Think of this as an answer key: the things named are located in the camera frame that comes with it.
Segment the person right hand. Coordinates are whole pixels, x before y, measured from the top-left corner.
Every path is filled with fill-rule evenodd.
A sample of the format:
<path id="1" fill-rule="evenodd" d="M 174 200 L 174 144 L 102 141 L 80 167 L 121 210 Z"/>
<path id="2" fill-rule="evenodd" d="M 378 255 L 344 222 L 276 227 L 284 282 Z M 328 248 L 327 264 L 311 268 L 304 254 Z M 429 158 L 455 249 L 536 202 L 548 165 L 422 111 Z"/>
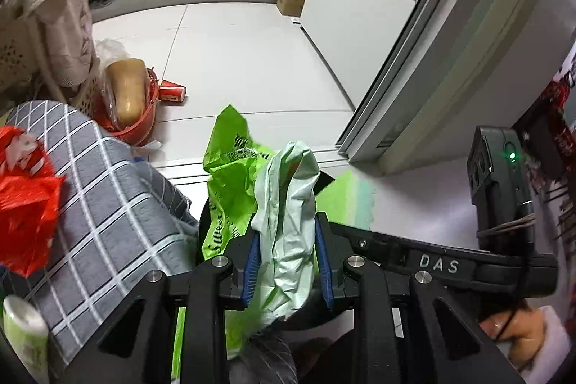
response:
<path id="1" fill-rule="evenodd" d="M 518 309 L 497 313 L 478 324 L 492 340 L 512 342 L 509 360 L 516 367 L 532 361 L 546 338 L 545 315 L 541 309 Z"/>

